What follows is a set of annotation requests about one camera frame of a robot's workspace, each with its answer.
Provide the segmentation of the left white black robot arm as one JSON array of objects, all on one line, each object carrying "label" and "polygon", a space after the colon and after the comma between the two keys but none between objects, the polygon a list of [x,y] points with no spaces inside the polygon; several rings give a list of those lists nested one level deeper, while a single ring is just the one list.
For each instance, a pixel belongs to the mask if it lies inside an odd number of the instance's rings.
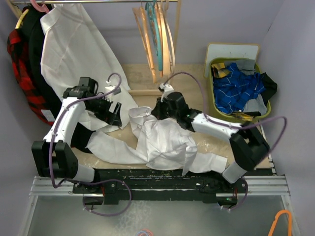
[{"label": "left white black robot arm", "polygon": [[109,125],[122,126],[121,103],[110,98],[121,92],[120,85],[118,82],[101,93],[96,80],[81,77],[78,85],[64,91],[62,106],[52,128],[42,141],[34,142],[31,147],[39,176],[49,177],[54,188],[59,187],[55,178],[61,178],[84,183],[91,193],[100,190],[101,180],[95,177],[95,170],[79,164],[70,145],[79,118],[86,110]]}]

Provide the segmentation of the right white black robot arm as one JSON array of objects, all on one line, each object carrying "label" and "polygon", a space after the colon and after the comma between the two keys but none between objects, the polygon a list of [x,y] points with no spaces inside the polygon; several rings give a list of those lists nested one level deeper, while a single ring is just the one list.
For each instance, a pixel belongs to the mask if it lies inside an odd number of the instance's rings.
[{"label": "right white black robot arm", "polygon": [[210,116],[189,108],[180,92],[158,98],[151,114],[158,120],[172,118],[185,130],[208,134],[230,143],[234,162],[223,171],[219,180],[219,187],[223,192],[231,192],[236,187],[236,181],[252,171],[270,150],[256,127],[244,129],[241,123],[230,123],[216,118],[209,121]]}]

